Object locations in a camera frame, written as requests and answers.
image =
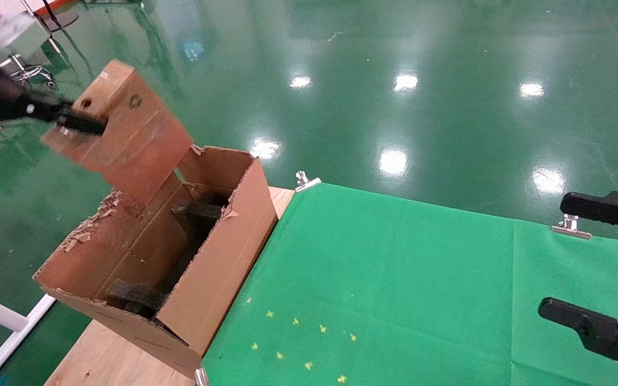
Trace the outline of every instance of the cardboard scrap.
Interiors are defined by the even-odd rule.
[[[91,231],[96,225],[96,222],[116,212],[116,209],[113,207],[118,206],[118,203],[120,203],[121,194],[122,192],[120,190],[112,189],[109,195],[106,196],[104,200],[101,200],[97,212],[81,222],[73,232],[66,236],[66,239],[61,242],[58,248],[66,252],[71,252],[71,249],[79,242],[88,242],[91,239]]]

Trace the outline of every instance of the cardboard box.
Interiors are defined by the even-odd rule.
[[[171,174],[146,206],[114,190],[35,273],[42,289],[95,318],[182,374],[192,377],[277,221],[259,159],[205,147]],[[115,279],[155,286],[184,251],[188,235],[170,209],[189,189],[230,195],[225,215],[152,322],[115,308]],[[89,233],[89,240],[79,242]]]
[[[35,273],[34,279],[49,295],[95,318],[157,359],[193,378],[273,230],[277,215],[261,162],[247,152],[189,146],[184,154],[179,154],[177,161],[182,180],[173,169],[166,170],[167,174],[162,176],[162,166],[149,169],[152,174],[140,175],[144,168],[139,162],[121,161],[120,168],[112,163],[111,160],[130,156],[130,149],[139,149],[139,153],[144,154],[145,146],[153,145],[148,151],[149,156],[161,159],[159,152],[181,148],[179,144],[169,144],[172,141],[170,134],[157,142],[153,140],[164,133],[182,130],[182,127],[172,124],[171,113],[164,110],[158,98],[153,98],[144,85],[139,85],[142,100],[153,99],[156,103],[143,102],[146,105],[143,108],[147,109],[147,112],[142,111],[143,115],[166,119],[145,119],[138,125],[122,124],[126,118],[134,122],[133,116],[122,106],[126,105],[128,98],[134,99],[133,91],[125,92],[130,85],[125,85],[124,81],[135,75],[125,75],[130,71],[125,71],[124,64],[118,64],[121,65],[118,69],[122,71],[122,81],[111,84],[118,91],[103,84],[109,90],[100,90],[100,93],[110,97],[102,99],[104,94],[97,95],[92,86],[80,97],[92,95],[103,106],[108,106],[103,107],[101,113],[109,117],[112,135],[105,134],[91,139],[91,142],[83,142],[73,136],[64,138],[58,129],[50,129],[45,136],[52,138],[56,149],[63,149],[64,154],[78,154],[78,149],[82,149],[86,155],[76,159],[80,164],[87,162],[87,154],[91,154],[95,170],[105,173],[105,177],[118,169],[127,170],[127,176],[118,176],[116,181],[127,186],[130,194],[112,190],[96,214],[68,235]],[[104,78],[111,79],[111,71]],[[123,146],[120,142],[111,142],[112,137],[128,138],[130,142]],[[188,138],[181,132],[176,132],[175,137]],[[119,156],[108,157],[110,153]],[[164,154],[164,158],[168,159],[167,164],[173,164],[172,154]],[[139,190],[139,179],[152,181],[144,184],[149,190],[147,193]],[[153,188],[154,181],[162,181],[158,189]],[[150,287],[162,283],[192,239],[192,230],[178,222],[171,208],[180,200],[193,201],[208,191],[227,197],[229,204],[223,208],[213,230],[156,315],[148,320],[118,308],[118,302],[107,295],[108,287],[116,279]]]

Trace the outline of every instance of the white metal frame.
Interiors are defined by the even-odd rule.
[[[0,305],[0,325],[13,331],[0,347],[0,368],[53,304],[54,298],[44,295],[27,317]]]

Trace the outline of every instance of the metal clip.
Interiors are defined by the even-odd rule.
[[[297,177],[297,187],[295,188],[295,191],[297,193],[299,193],[300,191],[307,190],[311,188],[312,186],[316,186],[316,185],[319,185],[319,183],[321,183],[320,178],[315,178],[311,180],[308,179],[307,174],[301,170],[295,173],[295,176]]]
[[[578,216],[572,216],[570,214],[564,215],[564,221],[560,221],[557,225],[552,225],[552,232],[559,234],[573,235],[579,239],[590,240],[593,237],[588,232],[578,230],[577,227]]]
[[[204,367],[199,367],[194,371],[194,386],[209,386],[209,377]]]

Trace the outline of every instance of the cardboard box flap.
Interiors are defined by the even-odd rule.
[[[259,159],[254,159],[230,201],[238,216],[216,222],[214,230],[156,315],[201,355],[213,335],[202,339],[197,337],[197,330],[211,318],[209,313],[216,313],[214,318],[225,316],[233,298],[219,299],[226,303],[223,307],[214,303],[221,291],[229,291],[226,286],[234,286],[237,292],[242,285],[242,278],[233,283],[233,280],[228,281],[229,275],[240,271],[236,268],[238,264],[246,266],[245,269],[251,266],[255,252],[263,245],[264,237],[277,219]]]
[[[175,190],[123,254],[103,285],[93,295],[94,299],[108,300],[106,290],[116,279],[131,284],[144,284],[161,291],[158,286],[169,276],[189,242],[189,235],[173,217],[171,208],[178,201],[190,199],[184,186]]]
[[[106,182],[147,204],[192,144],[187,131],[156,93],[120,61],[111,61],[73,109],[108,119],[88,138],[52,127],[42,141]]]
[[[253,160],[248,152],[192,145],[178,164],[178,171],[189,183],[235,189]]]
[[[48,288],[93,298],[145,226],[179,188],[183,190],[178,176],[171,173],[147,206],[112,190],[98,211],[61,242],[32,278]]]
[[[132,344],[149,352],[159,361],[182,374],[194,377],[194,371],[199,367],[201,357],[161,325],[139,315],[107,306],[103,302],[79,298],[58,289],[44,287],[42,289],[62,303],[97,320]]]

